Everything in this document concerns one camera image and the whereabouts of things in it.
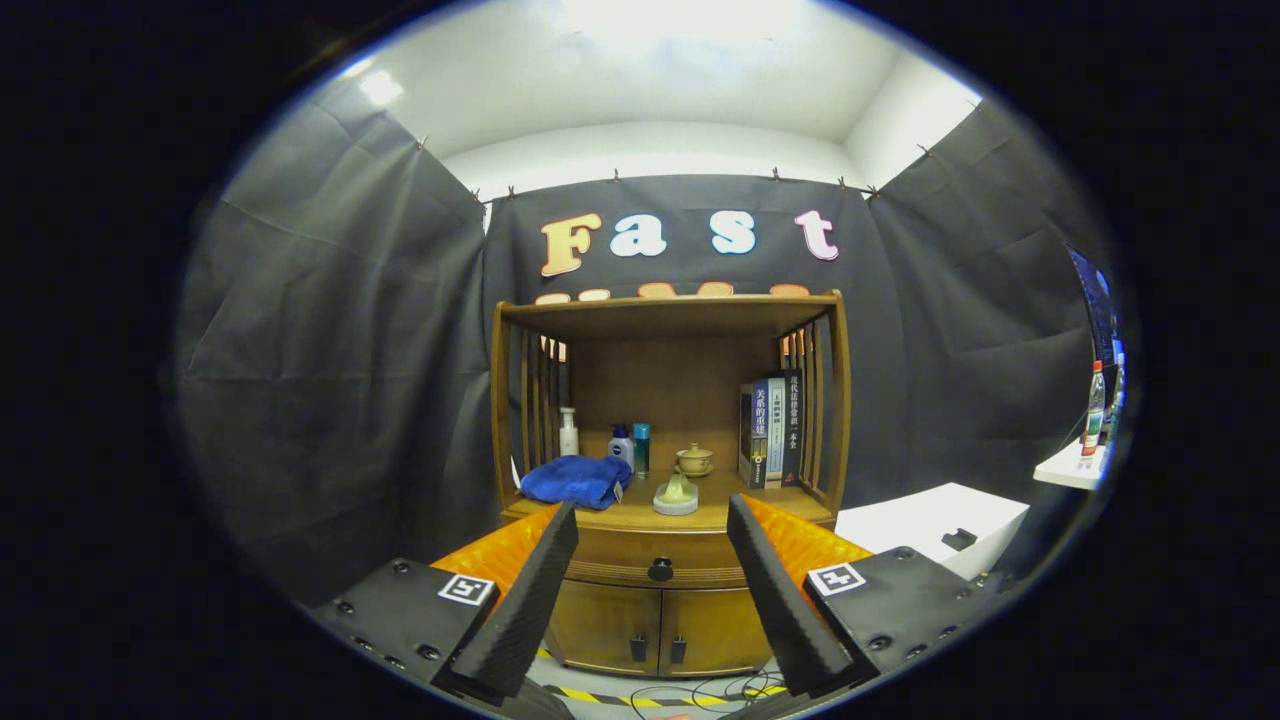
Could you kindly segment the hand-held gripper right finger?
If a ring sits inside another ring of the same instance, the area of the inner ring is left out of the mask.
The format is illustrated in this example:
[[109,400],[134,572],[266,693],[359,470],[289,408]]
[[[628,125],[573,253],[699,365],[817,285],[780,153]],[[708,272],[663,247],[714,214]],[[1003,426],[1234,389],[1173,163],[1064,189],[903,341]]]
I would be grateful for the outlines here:
[[997,614],[979,585],[910,546],[878,553],[736,495],[727,536],[788,692],[817,698],[895,674]]

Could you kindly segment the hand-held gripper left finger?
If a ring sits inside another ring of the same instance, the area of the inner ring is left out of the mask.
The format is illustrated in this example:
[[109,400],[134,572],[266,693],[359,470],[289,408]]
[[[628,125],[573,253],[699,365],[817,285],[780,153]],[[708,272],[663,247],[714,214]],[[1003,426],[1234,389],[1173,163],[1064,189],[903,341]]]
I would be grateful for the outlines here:
[[312,615],[413,685],[512,700],[577,548],[575,511],[554,503],[430,564],[392,559]]

